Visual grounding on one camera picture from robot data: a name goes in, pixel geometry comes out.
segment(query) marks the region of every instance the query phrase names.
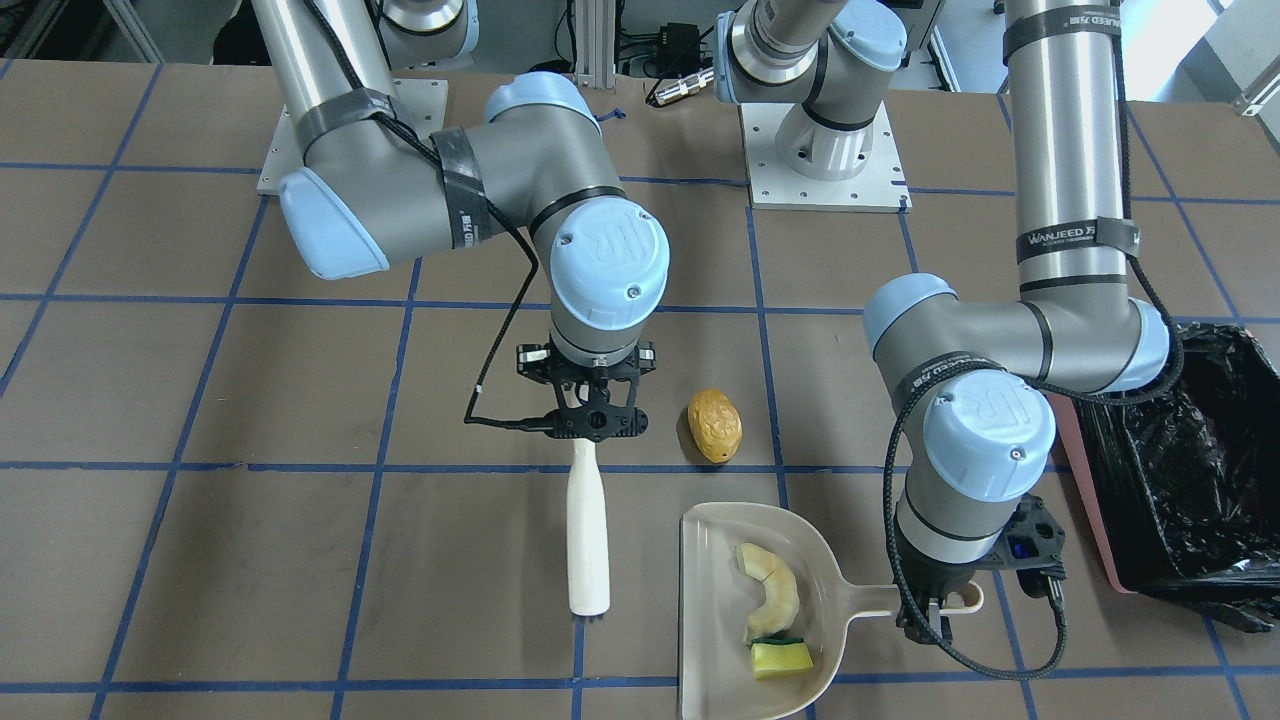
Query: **peeled banana piece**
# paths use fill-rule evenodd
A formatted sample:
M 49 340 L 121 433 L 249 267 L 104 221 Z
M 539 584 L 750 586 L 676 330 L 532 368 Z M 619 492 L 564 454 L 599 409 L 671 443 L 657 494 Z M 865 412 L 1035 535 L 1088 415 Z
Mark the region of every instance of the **peeled banana piece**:
M 777 555 L 749 542 L 737 546 L 735 556 L 739 570 L 764 585 L 764 605 L 746 616 L 742 644 L 790 628 L 800 611 L 800 593 L 791 568 Z

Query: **white handle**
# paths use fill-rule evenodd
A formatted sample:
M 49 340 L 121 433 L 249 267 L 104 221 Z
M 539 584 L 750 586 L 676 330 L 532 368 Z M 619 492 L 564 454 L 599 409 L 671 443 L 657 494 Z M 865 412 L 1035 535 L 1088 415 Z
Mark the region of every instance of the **white handle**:
M 604 515 L 604 483 L 595 461 L 595 443 L 573 439 L 573 464 L 566 491 L 568 528 L 568 609 L 582 618 L 609 609 L 609 533 Z

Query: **plastic bag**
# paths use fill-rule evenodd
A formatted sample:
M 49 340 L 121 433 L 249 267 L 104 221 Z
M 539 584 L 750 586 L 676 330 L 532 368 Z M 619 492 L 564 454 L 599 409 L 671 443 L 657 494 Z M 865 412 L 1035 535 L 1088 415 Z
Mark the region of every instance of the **plastic bag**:
M 1244 632 L 1280 619 L 1280 378 L 1240 328 L 1180 328 L 1165 396 L 1076 402 L 1124 587 Z

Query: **yellow sponge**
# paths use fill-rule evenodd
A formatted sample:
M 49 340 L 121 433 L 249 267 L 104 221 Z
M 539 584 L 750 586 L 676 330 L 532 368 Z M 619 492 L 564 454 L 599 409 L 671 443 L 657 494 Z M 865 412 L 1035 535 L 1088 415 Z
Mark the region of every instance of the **yellow sponge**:
M 809 646 L 804 641 L 787 644 L 758 642 L 751 644 L 751 674 L 756 680 L 799 675 L 813 667 Z

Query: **white mounting plate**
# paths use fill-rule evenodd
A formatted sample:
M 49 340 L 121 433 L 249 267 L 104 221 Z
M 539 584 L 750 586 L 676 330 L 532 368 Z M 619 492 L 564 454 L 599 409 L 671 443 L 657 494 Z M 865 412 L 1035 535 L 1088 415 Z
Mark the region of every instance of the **white mounting plate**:
M 867 165 L 847 181 L 819 181 L 803 176 L 778 156 L 773 138 L 791 105 L 744 102 L 741 109 L 742 145 L 754 208 L 897 213 L 906 202 L 906 209 L 911 209 L 911 193 L 906 190 L 897 141 L 883 104 L 869 128 Z
M 444 128 L 444 105 L 449 99 L 449 83 L 443 79 L 404 78 L 396 81 L 401 101 L 413 111 L 413 129 L 426 136 Z M 280 110 L 275 123 L 271 146 L 262 160 L 262 174 L 257 178 L 259 195 L 279 195 L 280 178 L 302 167 L 302 151 L 293 135 L 288 109 Z

